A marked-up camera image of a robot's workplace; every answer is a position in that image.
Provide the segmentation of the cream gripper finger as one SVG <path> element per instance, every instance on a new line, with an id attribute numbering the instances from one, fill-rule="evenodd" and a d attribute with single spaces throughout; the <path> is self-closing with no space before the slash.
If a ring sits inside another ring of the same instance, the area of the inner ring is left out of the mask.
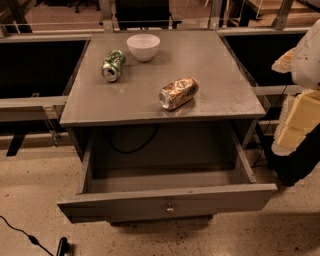
<path id="1" fill-rule="evenodd" d="M 295 53 L 295 48 L 285 52 L 279 59 L 277 59 L 271 66 L 271 69 L 278 73 L 288 73 L 292 69 L 292 61 Z"/>

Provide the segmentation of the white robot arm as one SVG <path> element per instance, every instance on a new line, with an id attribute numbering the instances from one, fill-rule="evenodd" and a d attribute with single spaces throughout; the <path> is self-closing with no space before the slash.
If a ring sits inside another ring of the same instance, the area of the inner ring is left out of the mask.
<path id="1" fill-rule="evenodd" d="M 320 161 L 320 20 L 271 69 L 290 72 L 292 81 L 303 88 L 286 98 L 271 147 L 272 169 L 290 187 Z"/>

